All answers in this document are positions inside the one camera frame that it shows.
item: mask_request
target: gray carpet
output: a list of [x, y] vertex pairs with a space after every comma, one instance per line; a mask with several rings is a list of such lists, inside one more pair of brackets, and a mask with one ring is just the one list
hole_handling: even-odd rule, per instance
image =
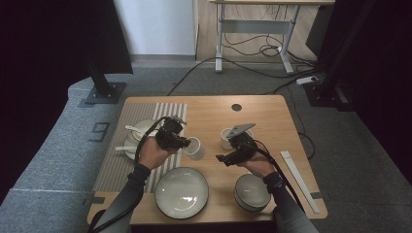
[[[126, 88], [118, 104], [92, 108], [79, 108], [93, 86], [91, 79], [73, 84], [51, 134], [0, 208], [0, 232], [86, 232], [91, 190], [124, 100], [166, 95], [188, 70], [138, 67], [134, 75], [107, 75], [111, 82], [125, 82]], [[273, 69], [261, 71], [285, 75]], [[204, 65], [189, 74], [171, 95], [262, 94], [289, 80], [229, 65], [216, 74]], [[302, 86], [295, 83], [278, 93], [287, 99], [296, 129], [315, 144], [310, 164], [328, 209], [327, 218], [314, 220], [320, 232], [412, 232], [411, 185], [357, 114], [310, 107]], [[303, 139], [302, 143], [311, 154], [309, 141]], [[257, 232], [259, 226], [253, 227], [250, 232]], [[139, 229], [182, 232], [173, 227]], [[187, 229], [214, 231], [210, 227]]]

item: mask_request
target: sleeve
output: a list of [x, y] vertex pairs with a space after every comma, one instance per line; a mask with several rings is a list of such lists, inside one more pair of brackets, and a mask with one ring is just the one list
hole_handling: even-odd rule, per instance
[[[110, 222], [114, 217], [123, 214], [126, 210], [133, 210], [140, 203], [143, 197], [143, 187], [146, 179], [151, 174], [151, 170], [144, 165], [137, 164], [132, 173], [127, 177], [127, 183], [119, 195], [104, 212], [95, 225], [90, 225], [89, 232], [100, 232], [99, 228]], [[113, 224], [104, 227], [102, 232], [126, 232], [131, 219], [131, 213], [123, 216]]]
[[267, 185], [267, 190], [273, 195], [276, 203], [273, 216], [279, 233], [319, 232], [288, 193], [278, 172], [269, 174], [263, 178], [263, 182]]

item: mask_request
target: striped placemat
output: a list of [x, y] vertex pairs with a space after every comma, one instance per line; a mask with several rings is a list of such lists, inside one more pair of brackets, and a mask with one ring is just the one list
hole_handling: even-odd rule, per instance
[[[133, 171], [134, 161], [127, 157], [124, 151], [116, 151], [116, 147], [123, 146], [129, 133], [126, 125], [135, 125], [144, 119], [157, 120], [161, 117], [178, 116], [186, 121], [187, 104], [175, 103], [125, 103], [121, 112], [115, 134], [106, 152], [93, 191], [119, 192], [127, 182], [127, 175]], [[167, 171], [179, 167], [182, 150], [169, 156], [160, 167], [153, 169], [146, 180], [145, 192], [155, 192], [155, 186]]]

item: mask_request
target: spoon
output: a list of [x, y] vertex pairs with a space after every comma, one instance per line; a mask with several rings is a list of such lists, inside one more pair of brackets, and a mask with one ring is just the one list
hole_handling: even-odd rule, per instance
[[140, 129], [133, 127], [131, 125], [126, 125], [125, 128], [137, 132], [138, 134], [140, 134], [140, 136], [143, 136], [145, 134], [144, 132], [140, 131]]
[[137, 150], [137, 147], [116, 147], [115, 150]]

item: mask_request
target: table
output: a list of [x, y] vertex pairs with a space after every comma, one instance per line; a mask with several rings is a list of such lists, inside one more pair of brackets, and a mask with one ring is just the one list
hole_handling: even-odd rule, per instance
[[[251, 34], [283, 34], [284, 43], [278, 48], [283, 64], [288, 74], [293, 73], [293, 68], [288, 57], [288, 46], [291, 41], [294, 25], [299, 14], [300, 5], [332, 5], [334, 0], [209, 0], [219, 5], [218, 33], [219, 40], [216, 51], [216, 72], [222, 71], [222, 34], [223, 33], [251, 33]], [[285, 20], [245, 20], [224, 18], [225, 4], [241, 5], [294, 5], [293, 17]]]
[[[216, 154], [228, 154], [220, 146], [221, 131], [237, 124], [254, 122], [251, 130], [254, 138], [262, 141], [279, 163], [310, 218], [325, 218], [327, 209], [322, 198], [315, 199], [320, 212], [315, 214], [306, 201], [297, 182], [294, 180], [280, 151], [288, 150], [311, 193], [319, 193], [319, 188], [300, 143], [291, 114], [285, 99], [280, 95], [245, 96], [168, 96], [168, 97], [130, 97], [125, 103], [185, 103], [187, 104], [185, 137], [197, 137], [203, 143], [206, 155], [200, 161], [190, 160], [183, 154], [182, 167], [191, 167], [202, 173], [209, 184], [209, 200], [205, 208], [196, 216], [176, 220], [165, 216], [155, 203], [153, 193], [145, 193], [142, 201], [133, 212], [130, 224], [171, 224], [197, 222], [236, 222], [270, 220], [275, 207], [272, 201], [259, 213], [249, 213], [240, 208], [233, 197], [237, 179], [246, 174], [245, 168], [226, 167], [218, 161]], [[109, 207], [117, 192], [95, 193], [102, 203], [93, 203], [87, 216], [91, 222], [94, 215]]]

